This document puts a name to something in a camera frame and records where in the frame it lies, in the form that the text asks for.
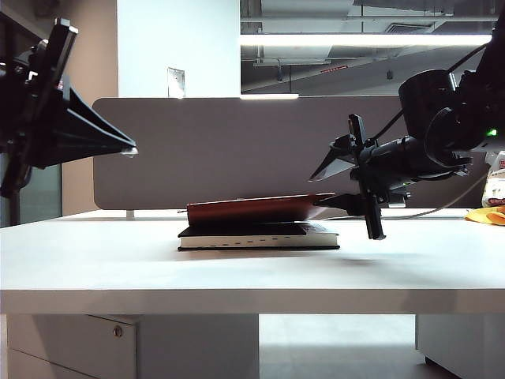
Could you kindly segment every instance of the yellow cloth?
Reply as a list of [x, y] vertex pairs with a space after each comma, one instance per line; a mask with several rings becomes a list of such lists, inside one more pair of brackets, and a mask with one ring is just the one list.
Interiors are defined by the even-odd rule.
[[465, 220], [505, 226], [505, 206], [474, 209], [465, 216]]

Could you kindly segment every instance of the floor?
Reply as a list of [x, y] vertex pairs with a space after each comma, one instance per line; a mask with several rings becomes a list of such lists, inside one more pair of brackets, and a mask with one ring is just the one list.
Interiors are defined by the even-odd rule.
[[[7, 379], [5, 316], [1, 379]], [[425, 365], [411, 315], [261, 315], [261, 379], [457, 379]]]

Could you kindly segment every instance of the white pillar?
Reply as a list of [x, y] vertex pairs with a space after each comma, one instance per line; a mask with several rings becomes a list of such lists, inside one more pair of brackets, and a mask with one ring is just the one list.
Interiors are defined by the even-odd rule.
[[239, 0], [118, 0], [119, 95], [166, 97], [167, 68], [186, 97], [240, 95]]

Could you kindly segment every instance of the plastic bag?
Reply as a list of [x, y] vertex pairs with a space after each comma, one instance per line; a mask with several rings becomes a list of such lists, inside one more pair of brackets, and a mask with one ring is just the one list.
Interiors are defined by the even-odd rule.
[[489, 168], [488, 179], [482, 195], [482, 206], [497, 207], [505, 205], [505, 151], [498, 154], [487, 154]]

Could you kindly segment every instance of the drawer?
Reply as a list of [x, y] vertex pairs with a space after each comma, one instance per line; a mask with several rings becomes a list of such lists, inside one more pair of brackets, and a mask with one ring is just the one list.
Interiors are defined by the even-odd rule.
[[9, 349], [100, 379], [135, 379], [135, 326], [86, 315], [9, 315]]
[[19, 351], [9, 350], [8, 354], [12, 379], [95, 379]]

